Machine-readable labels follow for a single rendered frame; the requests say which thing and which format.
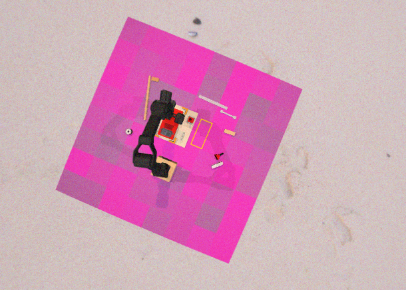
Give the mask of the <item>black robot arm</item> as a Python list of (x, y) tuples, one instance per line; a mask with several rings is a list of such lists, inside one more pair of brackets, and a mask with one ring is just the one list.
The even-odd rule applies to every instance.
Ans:
[[(165, 118), (170, 115), (170, 109), (174, 112), (176, 101), (172, 100), (171, 97), (172, 92), (162, 89), (160, 91), (160, 100), (155, 99), (150, 105), (151, 115), (142, 134), (138, 137), (138, 144), (134, 149), (132, 160), (135, 167), (147, 168), (151, 170), (153, 176), (161, 178), (168, 177), (168, 171), (171, 166), (163, 162), (156, 162), (157, 151), (154, 147), (154, 136), (160, 121), (165, 120)], [(149, 146), (152, 154), (138, 153), (138, 149), (141, 145)]]

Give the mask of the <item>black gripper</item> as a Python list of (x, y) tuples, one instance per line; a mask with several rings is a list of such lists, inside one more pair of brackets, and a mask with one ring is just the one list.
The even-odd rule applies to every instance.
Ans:
[(175, 120), (174, 120), (175, 123), (181, 125), (183, 123), (183, 121), (184, 121), (185, 115), (181, 114), (181, 113), (175, 114), (175, 113), (172, 112), (172, 109), (170, 109), (170, 115), (168, 117), (166, 117), (166, 119), (170, 120), (172, 117), (175, 118)]

